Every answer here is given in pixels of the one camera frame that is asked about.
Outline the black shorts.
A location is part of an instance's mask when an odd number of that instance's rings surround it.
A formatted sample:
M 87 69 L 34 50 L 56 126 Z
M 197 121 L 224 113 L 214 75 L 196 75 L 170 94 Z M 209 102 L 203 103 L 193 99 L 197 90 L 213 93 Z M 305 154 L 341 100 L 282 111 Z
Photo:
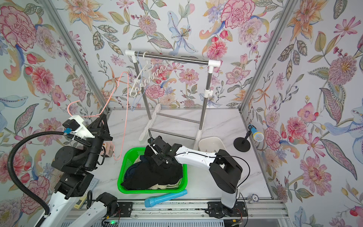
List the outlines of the black shorts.
M 133 177 L 129 181 L 124 181 L 121 185 L 128 190 L 146 190 L 155 184 L 176 184 L 182 177 L 182 165 L 162 165 L 157 166 L 151 156 L 154 154 L 149 146 L 145 147 L 144 156 L 148 163 L 139 166 Z

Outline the beige shorts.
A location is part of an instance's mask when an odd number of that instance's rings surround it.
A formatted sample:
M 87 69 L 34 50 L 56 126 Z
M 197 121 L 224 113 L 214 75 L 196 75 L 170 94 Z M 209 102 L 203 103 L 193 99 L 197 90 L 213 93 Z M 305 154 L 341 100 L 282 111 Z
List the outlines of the beige shorts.
M 155 184 L 151 187 L 149 187 L 149 190 L 173 190 L 177 189 L 182 183 L 182 179 L 180 179 L 176 184 Z

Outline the white hanger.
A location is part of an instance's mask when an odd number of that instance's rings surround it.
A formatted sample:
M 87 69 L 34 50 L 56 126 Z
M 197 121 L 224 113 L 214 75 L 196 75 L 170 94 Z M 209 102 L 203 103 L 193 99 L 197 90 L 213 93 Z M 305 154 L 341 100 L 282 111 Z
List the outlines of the white hanger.
M 141 67 L 137 77 L 134 79 L 129 95 L 131 97 L 136 97 L 142 88 L 146 88 L 149 83 L 158 78 L 158 76 L 165 70 L 167 66 L 165 64 L 154 64 L 146 59 L 146 53 L 142 54 L 142 58 L 145 61 L 144 66 Z

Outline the navy blue shorts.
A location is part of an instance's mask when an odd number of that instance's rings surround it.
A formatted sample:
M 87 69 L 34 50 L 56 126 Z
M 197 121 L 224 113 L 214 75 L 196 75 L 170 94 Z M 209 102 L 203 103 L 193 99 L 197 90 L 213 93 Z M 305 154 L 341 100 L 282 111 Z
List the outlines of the navy blue shorts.
M 126 170 L 124 175 L 124 181 L 129 181 L 133 177 L 135 172 L 139 169 L 139 166 L 144 163 L 148 163 L 148 159 L 144 155 L 139 156 L 135 160 L 134 164 Z

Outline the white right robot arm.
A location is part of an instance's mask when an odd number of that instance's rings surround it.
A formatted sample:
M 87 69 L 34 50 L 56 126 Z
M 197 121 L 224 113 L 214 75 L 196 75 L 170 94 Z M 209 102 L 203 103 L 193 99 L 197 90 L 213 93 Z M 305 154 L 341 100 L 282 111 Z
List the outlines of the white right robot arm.
M 222 190 L 221 212 L 224 216 L 232 216 L 237 202 L 237 189 L 243 168 L 235 160 L 235 156 L 223 149 L 218 152 L 202 152 L 190 149 L 181 144 L 169 145 L 161 136 L 149 138 L 148 147 L 153 151 L 152 159 L 157 165 L 191 165 L 206 169 L 215 184 Z

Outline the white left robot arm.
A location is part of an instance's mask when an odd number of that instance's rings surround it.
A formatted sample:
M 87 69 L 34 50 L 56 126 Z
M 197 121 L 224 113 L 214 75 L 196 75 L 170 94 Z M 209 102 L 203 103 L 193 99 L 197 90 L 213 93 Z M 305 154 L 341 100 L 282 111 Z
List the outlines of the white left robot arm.
M 19 141 L 9 153 L 7 169 L 11 180 L 18 189 L 44 210 L 36 223 L 38 227 L 57 227 L 65 220 L 94 178 L 91 171 L 101 165 L 98 158 L 104 147 L 103 143 L 113 140 L 109 132 L 106 114 L 101 113 L 88 127 L 84 126 L 83 122 L 82 117 L 74 115 L 63 123 L 64 131 L 34 133 Z M 24 144 L 48 135 L 64 136 L 82 144 L 83 148 L 64 146 L 57 151 L 51 166 L 61 171 L 62 176 L 54 188 L 51 199 L 46 202 L 18 178 L 14 168 L 14 159 Z

